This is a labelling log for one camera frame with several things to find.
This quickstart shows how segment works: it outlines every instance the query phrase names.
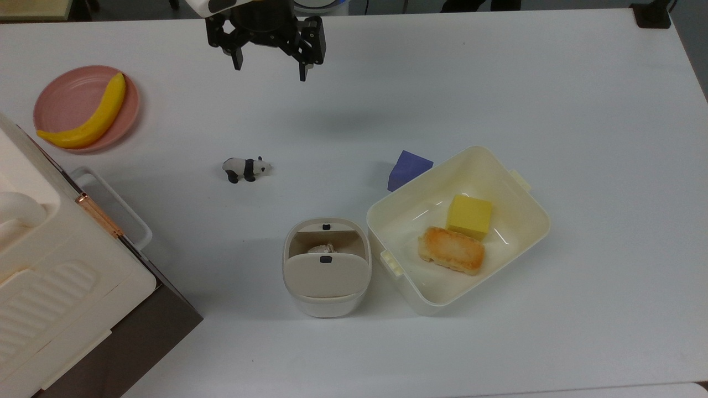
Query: copper hinge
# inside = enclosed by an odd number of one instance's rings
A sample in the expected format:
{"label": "copper hinge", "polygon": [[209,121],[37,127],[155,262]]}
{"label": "copper hinge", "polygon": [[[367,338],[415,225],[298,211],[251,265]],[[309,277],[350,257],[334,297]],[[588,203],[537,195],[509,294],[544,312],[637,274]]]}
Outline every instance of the copper hinge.
{"label": "copper hinge", "polygon": [[86,193],[76,198],[76,204],[93,218],[107,233],[114,238],[123,236],[123,231]]}

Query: purple block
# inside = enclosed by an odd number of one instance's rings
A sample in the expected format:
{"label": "purple block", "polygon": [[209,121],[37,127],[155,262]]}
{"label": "purple block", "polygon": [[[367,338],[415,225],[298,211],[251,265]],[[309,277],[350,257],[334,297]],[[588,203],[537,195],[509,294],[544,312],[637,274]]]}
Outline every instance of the purple block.
{"label": "purple block", "polygon": [[425,173],[433,167],[433,163],[408,151],[401,152],[396,166],[389,175],[389,191],[393,192],[408,181]]}

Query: white plastic container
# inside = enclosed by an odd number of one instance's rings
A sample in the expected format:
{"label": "white plastic container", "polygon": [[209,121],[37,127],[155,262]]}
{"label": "white plastic container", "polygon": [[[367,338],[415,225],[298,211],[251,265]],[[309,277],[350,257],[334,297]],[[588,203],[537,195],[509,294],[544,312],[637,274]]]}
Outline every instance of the white plastic container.
{"label": "white plastic container", "polygon": [[[331,244],[336,253],[308,253]],[[282,278],[297,307],[312,317],[341,317],[364,298],[371,281],[366,233],[343,218],[315,218],[290,230],[282,254]]]}
{"label": "white plastic container", "polygon": [[12,397],[47,389],[156,286],[92,203],[0,113],[0,386]]}
{"label": "white plastic container", "polygon": [[[550,219],[527,184],[484,147],[470,147],[374,204],[367,213],[372,253],[408,303],[432,315],[519,257],[548,234]],[[445,227],[457,194],[492,202],[485,259],[471,276],[425,262],[418,237]]]}

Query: storage box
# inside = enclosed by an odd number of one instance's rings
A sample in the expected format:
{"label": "storage box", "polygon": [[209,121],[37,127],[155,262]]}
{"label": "storage box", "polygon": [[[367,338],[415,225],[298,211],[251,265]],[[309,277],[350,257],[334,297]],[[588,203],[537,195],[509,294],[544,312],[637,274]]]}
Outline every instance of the storage box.
{"label": "storage box", "polygon": [[[308,252],[328,245],[336,252]],[[305,314],[332,318],[352,312],[371,281],[371,250],[366,233],[343,218],[300,222],[285,240],[282,278]]]}
{"label": "storage box", "polygon": [[[526,185],[487,148],[467,148],[369,209],[372,257],[417,313],[434,314],[548,234],[548,214],[529,195]],[[488,200],[493,205],[489,233],[482,241],[486,256],[474,276],[425,262],[418,256],[418,237],[427,227],[445,227],[447,209],[457,194]]]}

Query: container handle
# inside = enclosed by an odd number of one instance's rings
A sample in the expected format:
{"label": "container handle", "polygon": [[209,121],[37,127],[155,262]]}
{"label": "container handle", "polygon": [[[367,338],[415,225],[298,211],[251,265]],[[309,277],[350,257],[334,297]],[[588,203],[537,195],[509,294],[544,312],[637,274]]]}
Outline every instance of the container handle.
{"label": "container handle", "polygon": [[384,250],[381,252],[381,263],[388,267],[394,278],[399,279],[403,276],[403,268],[390,251]]}
{"label": "container handle", "polygon": [[145,221],[143,221],[142,218],[140,218],[140,216],[137,215],[135,213],[135,211],[133,211],[133,209],[123,200],[123,198],[121,198],[120,195],[118,195],[118,193],[116,193],[113,190],[113,188],[110,185],[108,185],[108,183],[105,182],[105,180],[101,176],[99,176],[98,173],[96,173],[90,167],[88,167],[88,166],[79,167],[78,169],[72,171],[69,176],[72,178],[72,180],[77,182],[81,177],[85,176],[86,174],[94,177],[95,180],[103,186],[103,189],[108,191],[111,194],[111,196],[113,196],[113,199],[143,229],[143,231],[145,232],[145,235],[142,237],[142,239],[140,239],[139,241],[133,241],[130,237],[128,237],[128,239],[130,239],[130,242],[133,244],[133,246],[136,249],[138,249],[138,250],[144,249],[145,246],[147,246],[147,244],[150,243],[150,241],[152,240],[152,230],[150,229],[150,227],[148,227],[147,224],[145,223]]}
{"label": "container handle", "polygon": [[516,180],[516,182],[519,183],[521,188],[524,188],[524,191],[528,192],[531,191],[531,185],[529,185],[528,182],[519,174],[518,171],[516,170],[509,170],[509,174],[511,174],[512,178]]}

